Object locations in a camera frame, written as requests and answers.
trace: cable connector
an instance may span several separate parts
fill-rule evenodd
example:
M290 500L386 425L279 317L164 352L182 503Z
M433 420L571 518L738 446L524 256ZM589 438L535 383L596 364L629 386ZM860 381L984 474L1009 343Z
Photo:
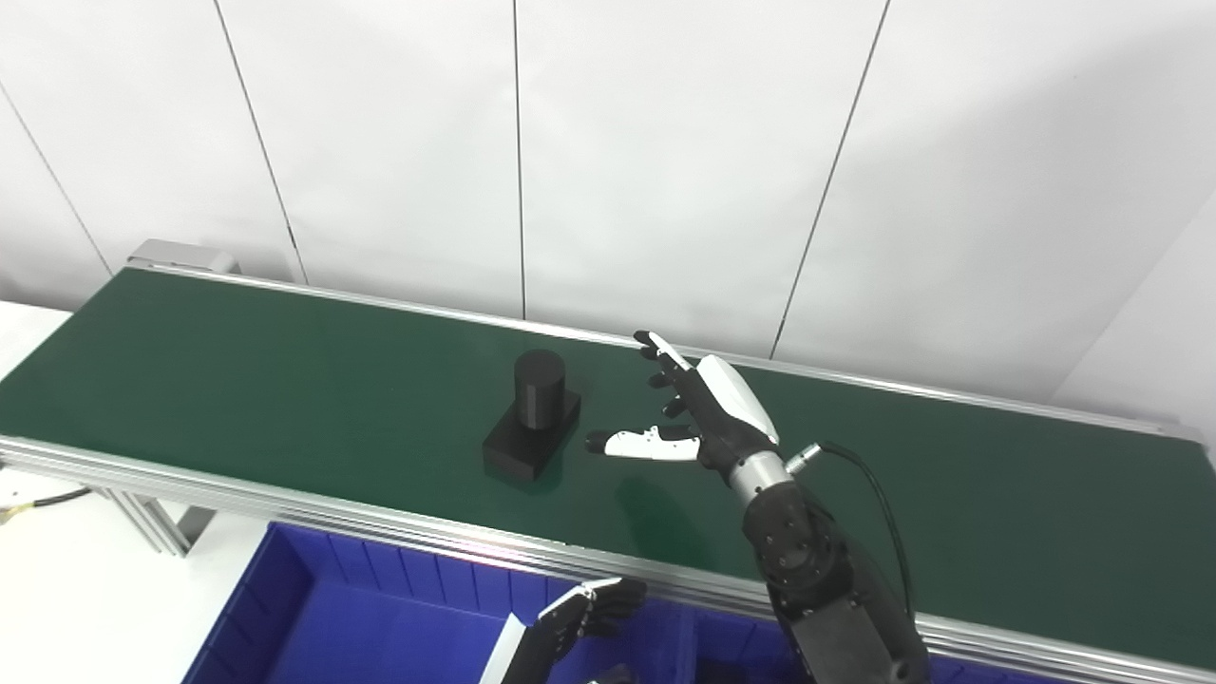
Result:
M26 504L17 504L16 506L9 506L6 509L0 509L0 525L9 522L13 517L16 517L17 514L26 512L32 508L34 508L34 501L29 501Z
M793 458L786 461L786 472L788 472L790 477L798 475L798 472L804 467L806 467L806 464L811 462L811 459L820 455L820 452L822 450L823 447L820 447L818 444L811 444L810 447L794 454Z

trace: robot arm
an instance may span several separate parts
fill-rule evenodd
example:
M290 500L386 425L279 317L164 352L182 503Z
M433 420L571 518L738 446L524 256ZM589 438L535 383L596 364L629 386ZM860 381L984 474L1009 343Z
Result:
M581 637L614 637L617 621L634 615L644 599L644 583L612 577L570 589L540 611L531 627L513 613L507 616L480 684L544 684ZM627 671L606 674L597 682L631 680Z
M642 355L672 386L668 417L691 427L593 432L587 449L614 456L693 460L721 476L743 505L743 534L756 554L773 613L817 684L929 682L928 651L894 592L832 516L794 482L805 462L783 462L777 432L743 377L717 357L694 368L662 337L638 331Z

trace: green conveyor belt surface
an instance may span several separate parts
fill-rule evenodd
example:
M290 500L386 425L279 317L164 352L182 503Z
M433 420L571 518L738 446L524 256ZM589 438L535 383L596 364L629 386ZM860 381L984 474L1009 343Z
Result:
M582 415L518 484L480 444L536 347L565 358ZM919 610L1216 669L1200 445L739 370L787 452L828 439L872 464ZM758 577L715 475L582 450L659 422L653 372L620 347L128 269L0 382L0 433ZM821 456L799 478L897 577L862 476Z

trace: black rectangular block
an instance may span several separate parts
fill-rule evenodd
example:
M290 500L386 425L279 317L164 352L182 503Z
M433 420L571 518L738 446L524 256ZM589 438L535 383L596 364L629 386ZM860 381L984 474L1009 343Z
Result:
M516 405L512 403L482 443L485 462L518 480L536 480L579 417L581 405L582 398L567 391L562 420L548 430L531 430L516 417Z

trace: blue plastic bin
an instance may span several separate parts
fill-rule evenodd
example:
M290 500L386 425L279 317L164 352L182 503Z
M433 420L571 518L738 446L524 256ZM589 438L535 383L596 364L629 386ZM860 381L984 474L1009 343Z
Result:
M573 583L272 523L187 684L475 684L508 612L530 623ZM776 623L651 599L582 639L550 682L627 663L642 684L800 682ZM938 658L935 684L1042 684Z

